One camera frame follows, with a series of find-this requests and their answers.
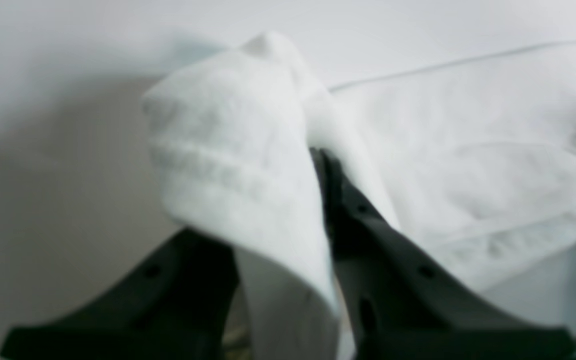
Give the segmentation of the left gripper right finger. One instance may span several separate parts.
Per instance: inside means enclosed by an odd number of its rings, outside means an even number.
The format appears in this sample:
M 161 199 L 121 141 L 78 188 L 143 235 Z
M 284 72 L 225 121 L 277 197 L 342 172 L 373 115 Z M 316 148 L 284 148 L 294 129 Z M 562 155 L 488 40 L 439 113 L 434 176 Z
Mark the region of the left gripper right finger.
M 576 360 L 568 330 L 518 319 L 468 289 L 311 148 L 357 360 Z

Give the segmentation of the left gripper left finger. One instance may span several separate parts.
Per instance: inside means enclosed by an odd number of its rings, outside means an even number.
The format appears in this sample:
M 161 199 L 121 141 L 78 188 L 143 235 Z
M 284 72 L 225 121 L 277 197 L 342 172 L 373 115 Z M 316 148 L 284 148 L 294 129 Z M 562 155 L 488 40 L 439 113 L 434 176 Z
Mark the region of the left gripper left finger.
M 16 326 L 5 360 L 224 360 L 240 279 L 233 249 L 183 230 L 84 307 Z

